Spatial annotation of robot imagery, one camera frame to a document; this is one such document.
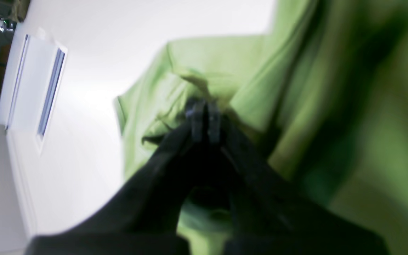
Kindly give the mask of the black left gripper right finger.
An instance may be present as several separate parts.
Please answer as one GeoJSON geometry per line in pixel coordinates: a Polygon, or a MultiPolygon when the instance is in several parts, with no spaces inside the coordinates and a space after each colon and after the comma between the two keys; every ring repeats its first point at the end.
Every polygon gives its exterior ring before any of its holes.
{"type": "Polygon", "coordinates": [[[225,255],[388,255],[382,237],[303,197],[257,153],[215,103],[208,137],[227,166],[234,236],[225,255]]]}

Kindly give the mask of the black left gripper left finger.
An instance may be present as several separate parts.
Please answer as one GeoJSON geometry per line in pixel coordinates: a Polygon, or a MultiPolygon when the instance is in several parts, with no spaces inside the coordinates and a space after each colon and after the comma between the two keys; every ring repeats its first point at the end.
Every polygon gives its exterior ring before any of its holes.
{"type": "Polygon", "coordinates": [[[68,231],[34,237],[26,255],[189,255],[176,228],[192,175],[174,161],[203,141],[204,101],[187,103],[186,119],[99,211],[68,231]]]}

